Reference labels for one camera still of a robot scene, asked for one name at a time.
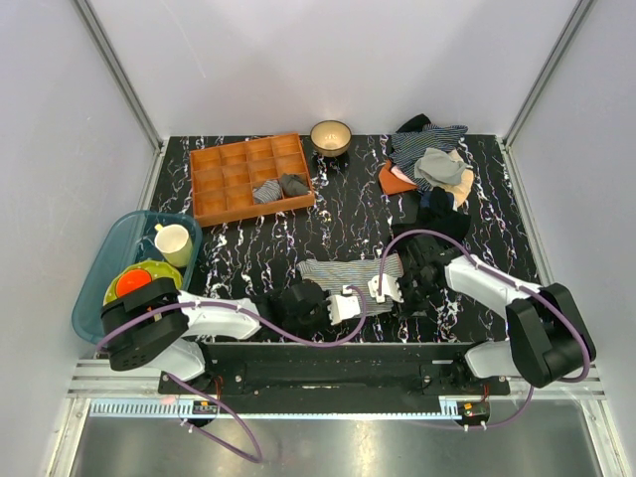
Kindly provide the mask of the grey striped underwear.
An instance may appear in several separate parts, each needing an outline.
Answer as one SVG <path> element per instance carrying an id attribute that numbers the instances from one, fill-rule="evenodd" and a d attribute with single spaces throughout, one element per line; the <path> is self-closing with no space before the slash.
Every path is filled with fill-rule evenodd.
<path id="1" fill-rule="evenodd" d="M 376 316 L 390 313 L 393 309 L 390 298 L 385 303 L 378 303 L 369 291 L 368 282 L 379 274 L 380 266 L 379 258 L 352 261 L 306 259 L 298 262 L 296 268 L 303 280 L 313 281 L 332 294 L 341 292 L 346 285 L 360 288 L 367 302 L 367 314 Z"/>

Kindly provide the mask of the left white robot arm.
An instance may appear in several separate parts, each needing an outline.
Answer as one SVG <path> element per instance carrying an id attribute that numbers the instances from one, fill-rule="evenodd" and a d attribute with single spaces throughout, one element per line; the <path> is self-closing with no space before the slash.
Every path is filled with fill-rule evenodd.
<path id="1" fill-rule="evenodd" d="M 215 370 L 199 336 L 246 341 L 262 330 L 293 343 L 312 346 L 302 332 L 319 325 L 338 325 L 356 319 L 353 332 L 333 341 L 340 346 L 360 332 L 368 301 L 354 285 L 329 294 L 305 281 L 280 292 L 239 300 L 210 299 L 179 289 L 174 279 L 153 278 L 140 271 L 127 273 L 114 286 L 114 295 L 101 308 L 104 336 L 97 343 L 115 372 L 152 368 L 177 375 L 195 394 L 214 383 Z"/>

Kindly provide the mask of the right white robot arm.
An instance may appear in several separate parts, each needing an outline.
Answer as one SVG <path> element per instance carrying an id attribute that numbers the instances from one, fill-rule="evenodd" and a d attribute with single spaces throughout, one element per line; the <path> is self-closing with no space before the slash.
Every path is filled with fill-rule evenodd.
<path id="1" fill-rule="evenodd" d="M 472 345 L 451 369 L 451 382 L 461 393 L 473 394 L 487 379 L 500 376 L 520 378 L 537 389 L 588 377 L 595 345 L 564 285 L 541 286 L 515 278 L 459 241 L 430 230 L 398 235 L 385 251 L 393 249 L 403 267 L 395 284 L 405 304 L 418 304 L 433 291 L 449 289 L 506 323 L 506 340 Z"/>

